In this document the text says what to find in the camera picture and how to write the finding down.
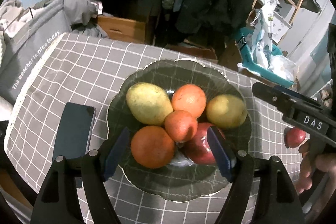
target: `table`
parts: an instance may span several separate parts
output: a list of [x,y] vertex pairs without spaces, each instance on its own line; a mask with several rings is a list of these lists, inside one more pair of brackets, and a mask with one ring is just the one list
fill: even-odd
[[[18,173],[38,192],[51,166],[53,145],[66,102],[96,108],[90,149],[98,149],[106,139],[106,113],[123,81],[136,70],[160,59],[193,58],[225,74],[244,96],[251,115],[249,153],[268,159],[277,155],[293,181],[298,179],[301,155],[286,149],[283,131],[288,126],[281,113],[252,94],[256,81],[209,61],[149,45],[125,43],[65,33],[48,48],[33,68],[14,106],[6,132],[4,149]],[[243,223],[252,218],[259,180],[253,182]],[[166,201],[138,190],[118,167],[105,182],[106,191],[124,224],[212,224],[230,190],[185,203]],[[93,223],[84,189],[78,197],[86,223]]]

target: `phone screen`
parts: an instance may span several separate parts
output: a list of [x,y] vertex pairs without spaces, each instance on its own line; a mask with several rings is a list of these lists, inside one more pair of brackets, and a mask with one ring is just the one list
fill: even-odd
[[[53,161],[59,155],[74,159],[88,152],[95,112],[92,106],[66,103],[57,130]],[[82,180],[76,178],[77,188],[82,184]]]

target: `finger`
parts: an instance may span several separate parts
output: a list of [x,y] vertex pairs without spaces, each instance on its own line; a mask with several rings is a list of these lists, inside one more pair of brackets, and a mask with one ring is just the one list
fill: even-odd
[[304,190],[310,189],[312,186],[311,178],[300,178],[295,185],[295,189],[298,194],[301,194]]
[[328,201],[333,195],[335,189],[336,189],[336,172],[333,171],[329,173],[329,180],[325,185],[325,189],[321,197],[316,201],[316,203],[312,208],[317,214],[320,214],[322,212],[323,208],[327,205]]
[[305,153],[309,151],[309,140],[305,141],[300,147],[299,147],[299,153]]
[[335,171],[336,170],[336,154],[318,155],[316,157],[315,165],[316,165],[316,168],[318,168],[322,172]]
[[308,178],[311,174],[311,165],[309,157],[306,156],[302,159],[300,164],[300,178]]

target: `white grid pattern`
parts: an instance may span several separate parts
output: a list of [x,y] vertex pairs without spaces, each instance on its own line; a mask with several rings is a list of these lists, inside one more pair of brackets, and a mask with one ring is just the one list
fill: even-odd
[[[14,123],[19,122],[20,125],[19,127],[15,127],[13,128],[12,132],[10,132],[10,142],[9,145],[12,145],[11,149],[7,149],[6,152],[10,158],[10,160],[13,162],[13,164],[15,164],[18,172],[23,176],[23,178],[27,181],[27,183],[36,191],[39,190],[39,188],[41,187],[40,183],[42,183],[46,172],[48,170],[44,170],[46,167],[46,163],[51,164],[51,157],[50,155],[52,154],[53,151],[53,142],[55,139],[55,135],[56,135],[56,131],[57,128],[53,128],[53,126],[49,123],[50,121],[47,121],[49,114],[51,113],[52,115],[55,115],[55,117],[57,119],[60,119],[60,115],[53,112],[51,110],[51,108],[53,107],[53,103],[60,103],[63,107],[65,105],[65,102],[67,101],[71,101],[74,96],[76,95],[77,100],[78,98],[83,98],[83,102],[78,102],[78,103],[87,103],[89,100],[91,103],[95,103],[96,104],[96,108],[97,106],[99,107],[97,109],[97,117],[95,119],[94,122],[94,127],[93,127],[93,134],[92,136],[95,138],[91,139],[91,145],[90,148],[94,149],[99,147],[99,145],[101,144],[101,142],[103,140],[105,140],[107,138],[107,132],[106,131],[102,131],[100,130],[98,127],[98,123],[99,124],[104,124],[106,125],[106,120],[101,119],[101,114],[103,112],[103,108],[104,107],[108,107],[109,101],[111,100],[113,96],[115,96],[118,92],[119,89],[121,87],[121,84],[119,84],[119,86],[115,86],[114,83],[116,80],[125,80],[125,78],[128,75],[119,75],[119,72],[121,70],[121,68],[126,67],[126,68],[130,68],[135,70],[138,70],[140,68],[143,68],[144,66],[148,65],[150,62],[157,60],[157,59],[161,59],[161,58],[165,58],[164,54],[176,54],[176,57],[179,58],[183,58],[183,57],[187,57],[187,56],[183,56],[181,54],[181,56],[177,53],[168,51],[168,50],[160,50],[157,51],[155,50],[155,54],[153,56],[151,56],[151,50],[154,48],[152,46],[147,46],[147,45],[134,45],[134,44],[126,44],[126,43],[122,43],[122,42],[110,42],[110,46],[107,45],[102,45],[100,42],[100,40],[98,39],[94,39],[94,38],[89,38],[89,37],[84,37],[84,36],[80,36],[78,35],[76,39],[74,39],[76,36],[74,35],[68,35],[68,37],[66,39],[62,39],[63,42],[63,46],[61,48],[57,47],[57,50],[59,50],[58,54],[56,54],[56,56],[50,56],[49,60],[51,61],[50,64],[45,64],[44,68],[46,69],[46,73],[45,75],[42,75],[42,73],[40,73],[39,77],[41,78],[41,81],[36,85],[35,83],[33,83],[33,85],[31,86],[30,90],[32,90],[33,92],[31,94],[27,94],[26,95],[26,100],[28,102],[28,105],[25,106],[25,102],[23,103],[23,105],[21,106],[22,111],[24,112],[24,115],[21,117],[20,113],[17,116],[16,120],[14,121]],[[81,52],[76,52],[74,50],[74,47],[77,45],[82,45],[84,46]],[[85,48],[87,46],[93,46],[95,47],[94,52],[92,52],[91,54],[84,54]],[[95,56],[97,49],[98,48],[104,48],[106,50],[108,50],[108,57],[113,54],[114,52],[118,51],[118,52],[123,52],[123,57],[121,59],[120,62],[116,62],[116,61],[112,61],[112,60],[108,60],[107,58],[100,58]],[[58,58],[61,52],[66,52],[66,56],[63,59]],[[74,53],[77,54],[79,57],[77,59],[76,62],[73,62],[71,60],[67,60],[67,56],[70,53]],[[124,60],[126,55],[131,55],[132,57],[134,57],[134,59],[137,60],[137,57],[139,58],[137,63],[134,64],[129,64],[132,63],[132,60]],[[90,58],[90,62],[87,66],[82,66],[77,64],[78,60],[81,57],[87,57]],[[142,60],[143,57],[148,59],[147,63],[143,63],[142,64]],[[53,67],[53,63],[55,61],[61,62],[61,64],[63,64],[63,62],[67,60],[68,64],[71,64],[72,68],[69,72],[67,72],[66,70],[63,70],[61,68],[54,68]],[[100,70],[96,70],[96,69],[92,69],[89,68],[89,65],[92,62],[95,62],[96,60],[99,61],[103,61],[103,65],[101,67]],[[109,63],[109,64],[114,64],[116,65],[117,68],[117,72],[115,73],[115,75],[112,74],[108,74],[106,72],[103,72],[102,69],[104,68],[105,64]],[[299,172],[299,164],[300,164],[300,153],[298,153],[298,151],[296,149],[289,149],[289,150],[285,150],[284,147],[284,142],[283,142],[283,138],[280,139],[280,141],[276,139],[276,137],[274,137],[275,141],[271,141],[271,136],[272,134],[276,135],[276,134],[280,134],[281,136],[283,136],[283,130],[288,126],[286,123],[282,122],[281,119],[277,119],[277,114],[280,114],[280,112],[278,112],[276,109],[274,109],[273,106],[270,106],[268,104],[265,105],[264,102],[262,102],[261,100],[254,98],[251,92],[251,86],[252,86],[252,82],[251,80],[249,80],[246,76],[243,75],[239,75],[236,72],[224,69],[223,67],[220,67],[218,65],[214,65],[214,64],[210,64],[208,62],[203,62],[208,66],[214,67],[218,70],[220,70],[221,72],[224,72],[227,76],[227,78],[229,80],[235,79],[237,78],[238,81],[237,83],[234,82],[233,80],[231,80],[231,84],[233,84],[236,88],[238,88],[243,96],[246,99],[251,99],[252,100],[252,105],[248,106],[248,110],[251,114],[252,117],[252,127],[254,129],[254,132],[252,133],[251,142],[249,143],[249,152],[252,155],[255,156],[262,156],[265,158],[269,158],[270,155],[273,155],[275,153],[271,152],[271,146],[274,145],[274,148],[276,151],[277,149],[279,149],[280,153],[276,153],[283,161],[284,165],[286,166],[291,178],[293,180],[297,179],[298,177],[298,172]],[[84,72],[82,75],[77,76],[77,75],[72,75],[72,70],[75,67],[80,67],[82,69],[84,69]],[[85,72],[90,71],[90,72],[94,72],[97,73],[97,76],[95,79],[92,79],[91,81],[86,81],[83,80],[83,76],[85,75]],[[56,81],[56,77],[58,75],[58,73],[63,73],[66,76],[64,77],[63,81],[61,83]],[[50,74],[54,74],[54,78],[53,80],[50,80],[48,76],[50,76]],[[113,77],[113,81],[110,85],[108,86],[101,86],[97,84],[97,80],[98,77],[100,75],[104,75],[104,76],[112,76]],[[65,87],[64,86],[64,82],[67,79],[73,79],[78,81],[77,84],[74,87]],[[85,83],[90,85],[90,90],[88,92],[88,95],[83,95],[81,94],[81,92],[76,91],[78,86],[81,83]],[[48,90],[42,91],[41,90],[41,86],[43,85],[47,85],[48,86]],[[52,92],[49,92],[52,88],[56,89],[56,93],[53,94]],[[100,89],[100,90],[104,90],[107,92],[106,95],[104,95],[101,100],[97,100],[94,98],[95,94],[93,94],[93,90],[94,89]],[[59,92],[63,90],[63,91],[67,91],[70,94],[70,97],[68,100],[63,101],[63,98],[58,97]],[[39,102],[39,98],[37,96],[37,93],[42,94],[43,95],[43,99],[41,102]],[[49,105],[43,106],[42,104],[45,102],[47,97],[51,97],[51,103],[49,103]],[[30,109],[32,108],[31,104],[34,103],[36,105],[38,105],[38,109],[36,111],[31,111]],[[41,119],[39,119],[38,116],[38,110],[39,109],[43,109],[47,112],[47,114],[44,117],[41,117]],[[274,119],[270,118],[270,113],[272,113],[272,115],[274,114]],[[28,123],[25,122],[25,117],[29,117],[30,116],[30,120]],[[32,121],[33,117],[42,123],[42,129],[40,130],[40,132],[35,132],[34,128],[31,126],[30,122]],[[270,121],[274,122],[275,126],[273,129],[270,128]],[[276,125],[279,124],[280,125],[280,130],[277,131],[276,129]],[[43,133],[43,129],[47,128],[48,130],[50,130],[53,134],[52,140],[51,141],[47,141],[44,139],[44,137],[42,136]],[[35,145],[31,145],[29,143],[29,139],[26,139],[26,137],[30,137],[30,135],[34,135],[37,137],[37,142]],[[23,146],[22,148],[20,148],[19,144],[18,144],[18,136],[20,136],[21,139],[23,139]],[[37,150],[37,144],[39,143],[39,140],[42,139],[42,141],[44,142],[44,144],[47,146],[48,148],[48,153],[47,156],[44,156],[43,153],[41,151]],[[30,147],[31,149],[33,149],[33,155],[32,156],[27,156],[24,153],[24,148],[25,147]],[[36,163],[34,163],[33,158],[34,155],[38,154],[40,155],[43,159],[44,159],[44,165],[43,168],[38,168]],[[28,163],[28,167],[22,167],[22,159],[27,160]],[[30,166],[34,166],[35,170],[29,170]],[[162,208],[155,208],[155,207],[149,207],[149,206],[144,206],[143,205],[143,200],[144,200],[144,194],[143,192],[141,193],[141,197],[140,200],[138,202],[130,202],[129,200],[125,200],[125,198],[122,198],[121,195],[123,193],[123,191],[125,190],[125,188],[127,187],[131,187],[130,184],[128,183],[127,179],[124,178],[124,175],[121,174],[120,177],[118,179],[114,179],[111,178],[109,179],[109,181],[113,182],[116,187],[108,187],[106,186],[106,190],[107,193],[109,195],[109,197],[111,199],[115,199],[115,204],[114,207],[116,208],[116,212],[119,215],[119,217],[121,219],[125,219],[128,221],[131,221],[132,223],[144,223],[142,222],[143,220],[143,213],[142,210],[143,209],[150,209],[152,210],[154,213],[155,212],[159,212],[160,216],[155,220],[155,223],[160,223],[160,224],[166,224],[166,220],[165,220],[165,212],[172,212],[172,213],[183,213],[184,214],[184,218],[182,219],[181,223],[183,224],[189,224],[188,220],[187,220],[187,216],[189,214],[200,214],[204,215],[204,223],[207,224],[208,219],[210,218],[210,216],[212,217],[213,215],[216,215],[219,213],[219,211],[209,211],[209,208],[211,207],[211,205],[213,203],[216,202],[220,202],[221,204],[224,203],[226,197],[223,197],[223,194],[221,194],[222,191],[227,191],[227,189],[222,190],[221,192],[219,192],[218,194],[215,194],[213,196],[207,196],[207,197],[201,197],[197,200],[203,200],[203,199],[208,199],[208,201],[205,203],[205,207],[202,209],[200,208],[200,210],[198,212],[191,212],[188,210],[189,205],[193,202],[187,202],[186,203],[186,207],[184,207],[185,205],[181,205],[184,209],[183,210],[168,210],[166,208],[167,205],[167,201],[164,201],[164,204],[162,205]],[[85,223],[93,223],[92,222],[92,218],[90,215],[90,211],[88,209],[87,206],[87,202],[86,202],[86,198],[85,195],[83,196],[83,189],[78,190],[79,193],[79,200],[81,203],[81,208],[82,211],[84,213],[83,217],[85,220]],[[251,193],[251,197],[255,197],[256,193]],[[126,204],[128,204],[128,206],[130,206],[130,208],[134,208],[135,210],[135,214],[134,217],[132,217],[131,215],[129,215],[127,212],[123,212],[122,209],[120,209],[117,205],[119,204],[119,202],[121,202],[122,204],[124,204],[126,206]],[[244,221],[243,223],[248,223],[251,219],[252,213],[253,213],[253,208],[254,205],[252,205],[250,208],[248,208],[246,210],[245,213],[245,217],[244,217]]]

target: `dark green glass bowl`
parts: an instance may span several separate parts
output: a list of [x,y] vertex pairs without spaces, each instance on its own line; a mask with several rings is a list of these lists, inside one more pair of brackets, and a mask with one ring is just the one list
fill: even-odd
[[[130,129],[133,136],[140,128],[146,126],[133,117],[126,103],[127,90],[138,82],[158,85],[166,90],[169,96],[182,85],[195,84],[204,90],[207,101],[219,94],[231,94],[243,99],[225,76],[213,68],[191,60],[156,61],[130,75],[122,84],[120,92],[113,98],[107,114],[109,139],[116,138],[125,127]],[[207,122],[205,113],[198,120]],[[240,127],[223,130],[223,133],[237,149],[247,151],[251,137],[249,115]],[[158,169],[146,168],[134,160],[130,147],[127,148],[119,165],[135,187],[176,202],[213,194],[228,185],[228,181],[221,176],[218,167],[214,165],[180,167],[169,164]]]

